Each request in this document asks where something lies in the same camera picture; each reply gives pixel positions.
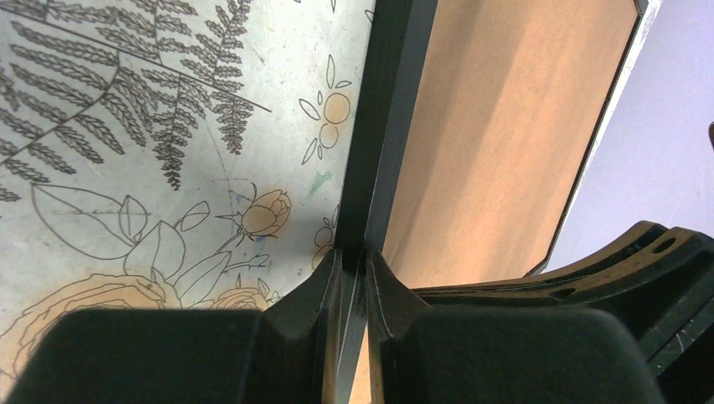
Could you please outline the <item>black picture frame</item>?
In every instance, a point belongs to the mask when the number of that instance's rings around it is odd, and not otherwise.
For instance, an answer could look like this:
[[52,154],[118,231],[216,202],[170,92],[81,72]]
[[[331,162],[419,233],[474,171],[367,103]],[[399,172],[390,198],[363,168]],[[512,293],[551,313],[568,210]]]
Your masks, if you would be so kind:
[[[345,269],[343,336],[336,380],[336,400],[339,403],[370,401],[365,336],[365,254],[370,250],[382,253],[386,242],[386,231],[439,2],[379,1],[374,6],[336,238],[336,247],[344,253]],[[594,140],[601,132],[602,119],[616,102],[612,92],[623,83],[622,65],[632,54],[632,36],[640,28],[642,16],[649,8],[647,1],[633,2],[637,6],[637,21],[607,93],[556,235],[545,261],[526,275],[539,273],[547,266],[577,193]]]

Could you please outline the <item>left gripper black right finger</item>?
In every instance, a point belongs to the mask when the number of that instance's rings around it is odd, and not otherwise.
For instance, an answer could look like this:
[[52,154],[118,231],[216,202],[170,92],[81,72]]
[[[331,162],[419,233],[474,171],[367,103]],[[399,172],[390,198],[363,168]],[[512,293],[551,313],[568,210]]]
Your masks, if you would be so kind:
[[661,403],[632,335],[584,308],[432,306],[365,260],[374,403]]

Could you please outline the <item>brown cardboard backing board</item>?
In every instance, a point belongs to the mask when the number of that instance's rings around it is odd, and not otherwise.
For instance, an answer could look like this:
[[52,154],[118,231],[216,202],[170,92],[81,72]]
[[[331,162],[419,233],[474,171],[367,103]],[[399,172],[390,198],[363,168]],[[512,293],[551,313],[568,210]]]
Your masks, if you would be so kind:
[[633,1],[441,1],[383,256],[410,288],[548,255],[637,21]]

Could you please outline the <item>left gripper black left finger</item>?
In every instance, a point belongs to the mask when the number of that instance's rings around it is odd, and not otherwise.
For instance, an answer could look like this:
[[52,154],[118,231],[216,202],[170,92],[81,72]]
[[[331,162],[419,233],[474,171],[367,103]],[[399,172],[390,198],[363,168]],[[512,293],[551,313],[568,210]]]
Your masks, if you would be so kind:
[[84,310],[50,330],[11,403],[330,403],[342,253],[265,311]]

